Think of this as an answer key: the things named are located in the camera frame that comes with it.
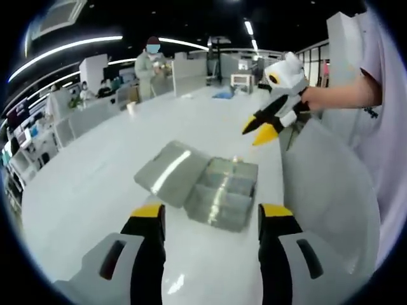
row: face mask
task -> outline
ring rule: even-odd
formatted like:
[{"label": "face mask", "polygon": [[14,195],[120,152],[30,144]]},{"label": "face mask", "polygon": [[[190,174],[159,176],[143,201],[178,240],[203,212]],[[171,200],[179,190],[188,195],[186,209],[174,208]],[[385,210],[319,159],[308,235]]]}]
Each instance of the face mask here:
[{"label": "face mask", "polygon": [[158,50],[160,49],[159,44],[147,44],[147,52],[151,54],[157,54]]}]

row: window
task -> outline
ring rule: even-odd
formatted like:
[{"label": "window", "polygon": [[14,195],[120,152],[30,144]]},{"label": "window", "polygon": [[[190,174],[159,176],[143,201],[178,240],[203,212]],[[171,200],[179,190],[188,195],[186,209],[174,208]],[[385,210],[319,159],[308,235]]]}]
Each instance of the window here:
[{"label": "window", "polygon": [[304,53],[304,62],[310,62],[310,50],[305,51]]},{"label": "window", "polygon": [[304,63],[304,73],[305,73],[305,77],[307,79],[310,79],[310,63],[309,62]]},{"label": "window", "polygon": [[329,45],[328,44],[321,46],[321,60],[323,60],[323,59],[329,59]]},{"label": "window", "polygon": [[319,74],[319,49],[314,48],[311,50],[311,62],[310,62],[310,86],[316,86],[318,83]]}]

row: ceiling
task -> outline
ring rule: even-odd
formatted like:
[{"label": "ceiling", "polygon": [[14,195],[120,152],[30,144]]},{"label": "ceiling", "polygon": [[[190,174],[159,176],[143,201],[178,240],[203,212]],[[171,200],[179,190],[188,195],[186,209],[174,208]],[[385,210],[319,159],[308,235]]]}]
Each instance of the ceiling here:
[{"label": "ceiling", "polygon": [[[167,37],[206,46],[209,36],[226,36],[228,47],[252,48],[244,26],[250,20],[259,49],[298,51],[328,38],[326,20],[341,11],[353,16],[364,11],[355,0],[171,0],[171,1],[87,1],[76,23],[34,40],[27,58],[19,52],[14,69],[45,51],[89,37],[123,35],[120,42],[97,43],[62,51],[29,67],[7,86],[6,104],[24,88],[51,71],[80,62],[85,57],[107,53],[111,60],[134,58],[150,36]],[[194,48],[163,43],[161,51],[173,55]],[[40,81],[27,93],[77,70]]]}]

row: gray storage box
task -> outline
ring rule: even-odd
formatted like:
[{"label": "gray storage box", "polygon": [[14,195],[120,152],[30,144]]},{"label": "gray storage box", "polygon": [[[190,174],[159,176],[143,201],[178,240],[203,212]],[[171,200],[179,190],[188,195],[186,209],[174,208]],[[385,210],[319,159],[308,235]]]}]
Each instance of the gray storage box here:
[{"label": "gray storage box", "polygon": [[210,158],[170,142],[134,177],[136,183],[190,219],[229,231],[245,228],[254,201],[258,166]]}]

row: white table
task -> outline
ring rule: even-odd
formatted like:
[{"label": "white table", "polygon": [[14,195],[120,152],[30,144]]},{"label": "white table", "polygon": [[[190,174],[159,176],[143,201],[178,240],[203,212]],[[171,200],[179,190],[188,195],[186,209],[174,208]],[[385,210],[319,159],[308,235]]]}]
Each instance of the white table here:
[{"label": "white table", "polygon": [[254,147],[256,132],[242,136],[262,103],[260,91],[231,100],[219,90],[192,99],[168,93],[103,122],[72,142],[44,167],[23,195],[22,222],[29,250],[51,281],[68,280],[81,258],[106,235],[120,232],[149,193],[133,176],[171,140],[213,156],[239,156],[259,165],[248,230],[230,233],[189,220],[167,206],[163,303],[261,304],[258,262],[259,203],[282,204],[279,141]]}]

